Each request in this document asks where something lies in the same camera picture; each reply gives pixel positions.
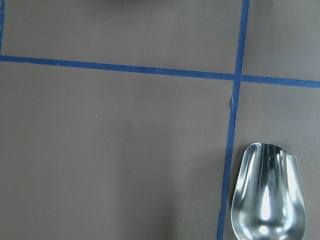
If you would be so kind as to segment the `metal ice scoop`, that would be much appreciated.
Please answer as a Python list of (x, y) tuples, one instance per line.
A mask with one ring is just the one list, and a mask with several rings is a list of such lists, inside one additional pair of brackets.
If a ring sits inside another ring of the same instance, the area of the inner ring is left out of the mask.
[(270, 143), (244, 152), (232, 205), (238, 240), (302, 240), (307, 214), (297, 157)]

